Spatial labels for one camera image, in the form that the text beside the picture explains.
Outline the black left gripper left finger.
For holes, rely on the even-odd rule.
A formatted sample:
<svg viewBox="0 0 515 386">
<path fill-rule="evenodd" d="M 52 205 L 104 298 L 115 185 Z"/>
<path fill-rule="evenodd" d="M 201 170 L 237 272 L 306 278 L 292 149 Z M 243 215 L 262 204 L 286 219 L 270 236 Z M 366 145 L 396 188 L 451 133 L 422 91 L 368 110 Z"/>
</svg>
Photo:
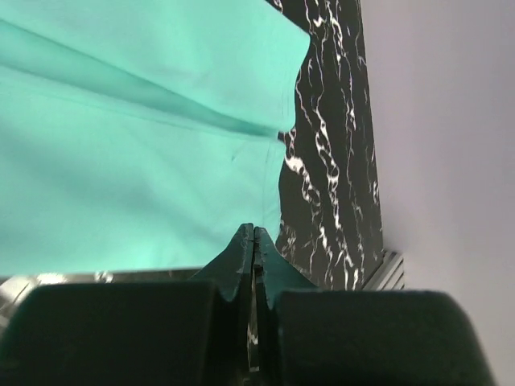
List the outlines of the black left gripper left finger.
<svg viewBox="0 0 515 386">
<path fill-rule="evenodd" d="M 1 341 L 4 385 L 242 385 L 253 226 L 185 281 L 33 290 Z"/>
</svg>

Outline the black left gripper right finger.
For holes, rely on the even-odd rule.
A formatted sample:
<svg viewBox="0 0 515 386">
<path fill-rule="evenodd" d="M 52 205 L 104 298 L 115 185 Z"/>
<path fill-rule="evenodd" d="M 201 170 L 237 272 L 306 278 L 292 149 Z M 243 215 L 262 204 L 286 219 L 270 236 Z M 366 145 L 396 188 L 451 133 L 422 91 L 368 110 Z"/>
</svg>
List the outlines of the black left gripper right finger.
<svg viewBox="0 0 515 386">
<path fill-rule="evenodd" d="M 492 385 L 468 316 L 434 291 L 330 291 L 254 231 L 258 351 L 266 385 Z"/>
</svg>

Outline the turquoise t-shirt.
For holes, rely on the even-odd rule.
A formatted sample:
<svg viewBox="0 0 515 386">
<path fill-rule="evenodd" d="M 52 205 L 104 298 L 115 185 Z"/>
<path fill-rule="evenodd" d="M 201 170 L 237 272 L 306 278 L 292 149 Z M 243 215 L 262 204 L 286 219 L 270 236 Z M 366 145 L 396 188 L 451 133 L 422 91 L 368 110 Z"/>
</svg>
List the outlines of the turquoise t-shirt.
<svg viewBox="0 0 515 386">
<path fill-rule="evenodd" d="M 265 1 L 1 4 L 1 272 L 192 268 L 277 237 L 309 35 Z"/>
</svg>

